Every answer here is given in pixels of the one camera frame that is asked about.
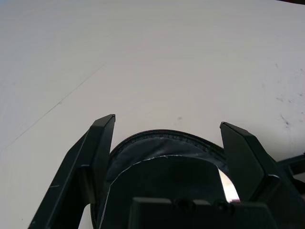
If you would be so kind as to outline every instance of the dark spot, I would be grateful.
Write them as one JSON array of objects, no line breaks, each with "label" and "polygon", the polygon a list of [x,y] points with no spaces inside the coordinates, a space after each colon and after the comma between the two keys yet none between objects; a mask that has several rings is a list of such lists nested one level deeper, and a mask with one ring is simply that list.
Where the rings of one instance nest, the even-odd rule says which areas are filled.
[{"label": "dark spot", "polygon": [[281,118],[284,120],[284,122],[286,123],[286,125],[289,125],[289,122],[280,114]]}]

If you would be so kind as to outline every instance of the black plastic bracket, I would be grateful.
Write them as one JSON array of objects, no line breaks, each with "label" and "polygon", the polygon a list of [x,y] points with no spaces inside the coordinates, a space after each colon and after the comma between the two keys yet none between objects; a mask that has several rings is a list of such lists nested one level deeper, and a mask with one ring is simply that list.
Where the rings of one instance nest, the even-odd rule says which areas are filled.
[{"label": "black plastic bracket", "polygon": [[101,197],[115,115],[96,120],[68,151],[29,228],[77,229],[84,207]]},{"label": "black plastic bracket", "polygon": [[304,227],[305,202],[257,138],[229,123],[222,123],[220,129],[231,180],[240,200],[265,203],[281,226]]}]

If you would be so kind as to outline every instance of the thin line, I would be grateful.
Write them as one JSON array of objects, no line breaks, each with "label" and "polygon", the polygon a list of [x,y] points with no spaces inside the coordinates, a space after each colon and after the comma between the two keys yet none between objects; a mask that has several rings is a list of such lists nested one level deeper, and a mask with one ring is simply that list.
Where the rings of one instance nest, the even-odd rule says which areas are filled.
[{"label": "thin line", "polygon": [[24,133],[26,133],[28,130],[30,130],[36,123],[38,123],[44,116],[46,116],[51,110],[53,110],[55,107],[57,107],[59,104],[61,104],[61,102],[63,100],[65,100],[70,94],[72,94],[76,89],[78,89],[84,82],[86,82],[87,80],[89,80],[92,76],[94,76],[101,68],[103,68],[106,65],[106,63],[104,63],[100,68],[98,68],[98,70],[96,70],[92,75],[90,75],[89,77],[87,77],[83,82],[81,82],[77,87],[75,87],[72,91],[70,91],[65,97],[63,97],[54,107],[52,107],[47,113],[45,113],[42,117],[40,117],[36,122],[34,122],[31,126],[29,126],[25,131],[23,131],[18,137],[15,138],[14,141],[12,141],[11,143],[9,143],[3,150],[0,151],[0,153],[2,153],[6,148],[8,148],[9,146],[11,146],[18,138],[20,138]]}]

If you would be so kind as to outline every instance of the white surface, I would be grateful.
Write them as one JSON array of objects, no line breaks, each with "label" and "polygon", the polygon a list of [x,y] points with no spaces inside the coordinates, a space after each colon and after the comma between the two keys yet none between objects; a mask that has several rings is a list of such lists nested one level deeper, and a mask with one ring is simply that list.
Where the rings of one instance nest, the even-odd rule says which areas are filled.
[{"label": "white surface", "polygon": [[304,12],[275,0],[0,4],[0,228],[27,228],[66,152],[112,113],[112,147],[157,128],[222,145],[227,121],[276,160],[303,153]]}]

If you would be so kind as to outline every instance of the black fabric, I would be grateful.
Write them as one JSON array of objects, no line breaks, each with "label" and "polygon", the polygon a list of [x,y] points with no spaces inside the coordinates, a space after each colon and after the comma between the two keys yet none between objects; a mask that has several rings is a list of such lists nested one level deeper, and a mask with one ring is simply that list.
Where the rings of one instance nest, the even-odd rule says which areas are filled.
[{"label": "black fabric", "polygon": [[158,156],[180,155],[205,159],[223,171],[227,176],[228,168],[224,150],[197,136],[172,130],[151,130],[133,135],[121,142],[110,155],[105,181],[104,199],[100,206],[91,205],[93,227],[98,209],[104,208],[109,185],[130,166]]}]

